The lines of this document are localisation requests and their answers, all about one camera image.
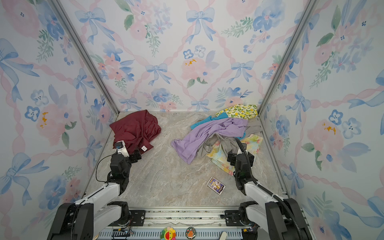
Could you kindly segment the maroon cloth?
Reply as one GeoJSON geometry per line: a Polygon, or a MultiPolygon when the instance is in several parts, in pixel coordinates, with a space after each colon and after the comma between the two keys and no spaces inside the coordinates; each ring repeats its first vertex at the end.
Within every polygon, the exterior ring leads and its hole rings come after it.
{"type": "Polygon", "coordinates": [[[138,111],[110,124],[115,134],[114,143],[124,141],[131,155],[138,150],[140,154],[151,150],[153,141],[162,131],[158,119],[147,110],[138,111]]]}

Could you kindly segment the lavender purple cloth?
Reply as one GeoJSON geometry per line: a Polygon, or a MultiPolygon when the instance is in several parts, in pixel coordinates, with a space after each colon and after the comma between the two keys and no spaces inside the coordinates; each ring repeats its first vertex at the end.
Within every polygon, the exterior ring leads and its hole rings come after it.
{"type": "Polygon", "coordinates": [[[248,120],[238,118],[224,118],[201,124],[190,131],[182,140],[171,142],[178,156],[188,165],[198,154],[198,149],[213,135],[240,138],[244,135],[248,120]]]}

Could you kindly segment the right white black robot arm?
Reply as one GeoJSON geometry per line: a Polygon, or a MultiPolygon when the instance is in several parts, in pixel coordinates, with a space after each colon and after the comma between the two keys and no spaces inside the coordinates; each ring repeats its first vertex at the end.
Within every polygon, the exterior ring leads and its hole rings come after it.
{"type": "Polygon", "coordinates": [[[245,239],[257,239],[258,230],[266,231],[271,240],[311,240],[312,233],[296,200],[281,197],[264,187],[253,175],[254,155],[247,145],[236,140],[237,153],[230,151],[227,161],[235,168],[237,189],[251,201],[238,210],[227,210],[221,219],[228,227],[243,226],[245,239]]]}

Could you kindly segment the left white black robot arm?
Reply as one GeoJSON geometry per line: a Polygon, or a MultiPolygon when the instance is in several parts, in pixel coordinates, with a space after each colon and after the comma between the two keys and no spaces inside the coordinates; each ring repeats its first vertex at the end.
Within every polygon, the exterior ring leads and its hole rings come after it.
{"type": "Polygon", "coordinates": [[[54,218],[48,240],[93,240],[109,225],[120,230],[131,227],[134,214],[127,202],[115,201],[129,184],[133,163],[142,158],[139,150],[124,154],[117,150],[111,156],[111,171],[106,182],[90,195],[62,204],[54,218]]]}

